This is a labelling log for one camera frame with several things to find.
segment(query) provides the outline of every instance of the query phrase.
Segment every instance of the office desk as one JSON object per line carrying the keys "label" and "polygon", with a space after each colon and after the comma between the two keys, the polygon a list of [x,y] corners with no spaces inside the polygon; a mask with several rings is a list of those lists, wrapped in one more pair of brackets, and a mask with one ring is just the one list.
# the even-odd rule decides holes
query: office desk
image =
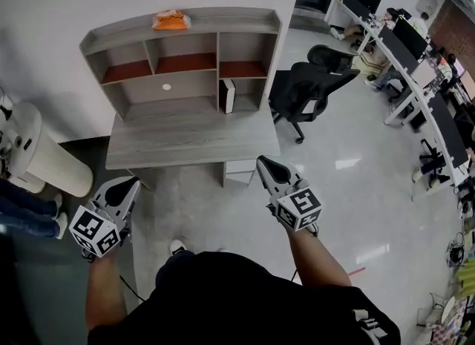
{"label": "office desk", "polygon": [[[440,150],[445,159],[445,162],[447,163],[446,167],[448,169],[450,179],[447,182],[442,183],[435,188],[430,188],[424,194],[418,194],[417,196],[413,196],[413,198],[428,196],[429,194],[434,194],[437,191],[441,190],[442,188],[447,187],[451,184],[454,184],[455,186],[457,186],[460,183],[462,183],[468,177],[468,170],[467,170],[468,156],[465,153],[466,161],[461,163],[462,155],[459,151],[460,143],[457,142],[457,138],[456,138],[455,140],[456,143],[454,145],[453,140],[452,140],[453,138],[451,138],[451,137],[459,136],[458,131],[456,131],[456,134],[454,132],[448,133],[448,130],[445,130],[444,128],[445,135],[442,134],[438,121],[442,122],[445,119],[444,114],[440,113],[441,111],[443,111],[443,109],[442,108],[437,109],[438,114],[439,114],[437,116],[434,116],[432,113],[434,107],[439,108],[440,106],[439,98],[435,99],[435,96],[431,92],[424,92],[422,88],[414,81],[414,79],[407,73],[406,68],[402,67],[402,65],[396,59],[394,54],[384,43],[383,39],[379,38],[380,29],[378,28],[373,29],[371,26],[369,26],[368,23],[361,20],[353,11],[351,11],[341,1],[337,0],[336,3],[334,3],[333,5],[334,5],[334,8],[342,9],[355,22],[363,26],[363,28],[367,31],[365,42],[367,43],[367,41],[369,41],[370,38],[374,39],[375,43],[378,45],[381,51],[385,54],[385,56],[388,58],[390,63],[393,65],[393,67],[398,72],[400,72],[400,74],[404,77],[404,80],[407,83],[407,87],[411,90],[410,95],[396,109],[394,109],[394,111],[391,112],[390,115],[384,120],[385,125],[389,125],[411,102],[414,104],[417,104],[418,108],[420,108],[420,111],[424,114],[425,119],[427,120],[427,123],[430,125],[431,132],[433,133],[433,137],[436,143],[438,144],[438,146],[440,147]],[[403,121],[403,124],[408,122],[414,116],[415,114],[410,114],[410,116],[407,117]],[[456,159],[454,159],[449,154],[448,145],[451,147],[451,150],[455,146]]]}

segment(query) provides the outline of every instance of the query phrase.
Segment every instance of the floor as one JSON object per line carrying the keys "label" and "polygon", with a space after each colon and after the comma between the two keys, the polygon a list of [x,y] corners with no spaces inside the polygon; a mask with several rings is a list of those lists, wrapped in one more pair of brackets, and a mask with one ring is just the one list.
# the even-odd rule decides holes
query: floor
{"label": "floor", "polygon": [[[128,174],[104,169],[108,139],[74,141],[64,147],[93,170],[93,191],[109,179]],[[56,189],[48,186],[42,196],[47,199],[55,193]],[[64,196],[63,209],[70,216],[89,198]],[[8,235],[13,238],[23,304],[39,342],[44,345],[86,344],[85,298],[89,263],[81,258],[81,248],[68,231],[62,240],[33,237],[17,230],[10,230]],[[130,242],[125,242],[119,252],[119,268],[125,280],[136,288]],[[131,312],[137,306],[137,299],[126,288],[124,291]]]}
{"label": "floor", "polygon": [[[279,69],[305,61],[316,44],[348,48],[328,35],[290,30]],[[461,223],[450,188],[411,201],[410,175],[422,153],[422,135],[384,125],[387,95],[363,81],[360,76],[336,91],[316,121],[301,124],[304,144],[295,144],[287,122],[276,130],[281,156],[300,168],[323,201],[321,240],[348,272],[364,268],[353,283],[396,322],[403,344],[413,344],[418,308],[430,305],[429,292],[446,293],[451,271],[444,253]],[[174,238],[194,252],[235,252],[274,275],[292,277],[286,235],[265,208],[269,196],[257,175],[249,186],[222,188],[219,166],[207,165],[162,169],[157,179],[157,193],[141,193],[133,221],[134,267],[143,297],[153,290]]]}

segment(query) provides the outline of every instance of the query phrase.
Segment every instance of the chair backrest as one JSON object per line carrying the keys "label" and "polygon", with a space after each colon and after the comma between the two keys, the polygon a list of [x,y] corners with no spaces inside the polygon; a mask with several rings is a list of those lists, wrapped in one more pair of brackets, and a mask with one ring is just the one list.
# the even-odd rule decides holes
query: chair backrest
{"label": "chair backrest", "polygon": [[349,70],[353,63],[354,55],[328,48],[326,45],[316,45],[307,54],[310,64],[320,65],[327,72],[340,73]]}
{"label": "chair backrest", "polygon": [[[295,63],[288,71],[278,71],[269,96],[272,108],[290,122],[313,121],[327,108],[328,96],[359,75],[359,70],[327,73],[315,64]],[[306,106],[315,101],[312,112]]]}

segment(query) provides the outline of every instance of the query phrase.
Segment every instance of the white desk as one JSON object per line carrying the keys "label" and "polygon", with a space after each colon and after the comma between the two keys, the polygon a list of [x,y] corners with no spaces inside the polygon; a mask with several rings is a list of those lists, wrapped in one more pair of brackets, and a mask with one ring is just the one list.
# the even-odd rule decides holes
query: white desk
{"label": "white desk", "polygon": [[[422,196],[428,196],[430,194],[434,194],[437,191],[440,191],[444,187],[447,187],[451,184],[454,184],[455,186],[457,186],[460,183],[462,183],[468,177],[468,160],[466,163],[464,163],[458,168],[453,167],[452,157],[448,153],[448,149],[445,144],[442,133],[439,129],[439,126],[437,125],[437,122],[434,116],[431,113],[431,109],[428,106],[428,102],[431,98],[433,98],[433,94],[431,92],[424,92],[422,88],[407,73],[406,68],[402,67],[402,65],[398,62],[398,60],[390,51],[390,49],[383,42],[383,40],[378,37],[379,31],[380,31],[379,28],[373,29],[371,26],[369,26],[368,23],[360,19],[360,17],[358,17],[353,11],[351,11],[347,6],[345,6],[339,0],[337,0],[337,2],[334,4],[334,8],[343,9],[343,11],[345,11],[346,14],[348,14],[348,16],[350,16],[355,22],[358,22],[358,24],[363,26],[363,28],[367,31],[367,35],[365,36],[364,41],[361,44],[361,46],[363,46],[364,48],[364,46],[366,46],[370,38],[374,38],[375,43],[378,45],[381,51],[385,54],[385,56],[388,58],[390,63],[393,65],[393,67],[398,72],[400,72],[400,74],[404,77],[404,80],[406,81],[407,86],[411,90],[411,94],[396,109],[394,109],[394,111],[384,120],[384,124],[389,125],[411,102],[414,103],[417,106],[417,108],[415,108],[416,114],[419,112],[418,109],[420,109],[420,111],[424,114],[425,119],[427,120],[427,123],[429,124],[431,128],[431,132],[433,133],[434,139],[437,145],[440,147],[440,150],[442,152],[442,155],[444,156],[445,162],[447,163],[446,167],[448,169],[448,173],[451,178],[447,182],[444,182],[435,188],[430,188],[424,194],[417,194],[416,196],[413,196],[413,199],[416,197],[422,197]],[[362,51],[361,46],[358,49],[359,53],[361,53]],[[414,116],[415,114],[410,114],[402,122],[402,124],[407,123],[409,120],[414,118]]]}

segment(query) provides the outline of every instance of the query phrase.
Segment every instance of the white tile floor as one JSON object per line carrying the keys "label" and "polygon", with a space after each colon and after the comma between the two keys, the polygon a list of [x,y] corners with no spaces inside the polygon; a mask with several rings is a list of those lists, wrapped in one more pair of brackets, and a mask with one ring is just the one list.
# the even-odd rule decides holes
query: white tile floor
{"label": "white tile floor", "polygon": [[[305,61],[319,43],[346,46],[327,35],[290,30],[279,69]],[[282,157],[304,170],[324,202],[322,241],[348,272],[366,268],[353,283],[396,322],[403,343],[413,344],[417,309],[430,304],[429,292],[446,292],[451,271],[445,249],[461,223],[450,188],[411,202],[420,136],[408,127],[385,126],[387,96],[363,80],[336,91],[316,121],[301,124],[304,144],[295,144],[289,123],[280,121],[276,130]],[[249,187],[221,188],[214,170],[212,165],[160,170],[156,194],[142,193],[133,227],[141,295],[153,290],[174,237],[195,252],[225,249],[292,277],[286,235],[265,208],[268,195],[257,175]]]}

